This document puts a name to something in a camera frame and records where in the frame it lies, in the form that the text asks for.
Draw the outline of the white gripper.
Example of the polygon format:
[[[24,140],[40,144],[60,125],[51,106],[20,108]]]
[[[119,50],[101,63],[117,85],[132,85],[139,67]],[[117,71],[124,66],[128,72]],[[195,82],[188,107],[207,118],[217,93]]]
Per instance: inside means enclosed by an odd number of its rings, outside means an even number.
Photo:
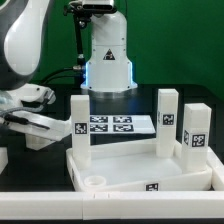
[[[71,119],[56,120],[28,111],[0,111],[0,124],[37,137],[60,141],[71,133]]]

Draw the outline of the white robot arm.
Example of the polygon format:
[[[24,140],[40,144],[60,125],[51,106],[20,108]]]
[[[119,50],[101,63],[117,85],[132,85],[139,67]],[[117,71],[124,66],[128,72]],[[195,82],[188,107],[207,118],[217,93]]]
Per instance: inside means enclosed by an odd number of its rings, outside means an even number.
[[[71,133],[70,120],[41,116],[54,92],[30,80],[37,71],[46,17],[54,0],[6,0],[0,5],[0,127],[60,141]],[[137,87],[127,57],[127,21],[114,0],[70,0],[65,11],[75,28],[92,25],[92,55],[86,60],[77,48],[77,65],[84,76],[81,88],[95,93],[122,93]],[[25,107],[23,102],[41,105]]]

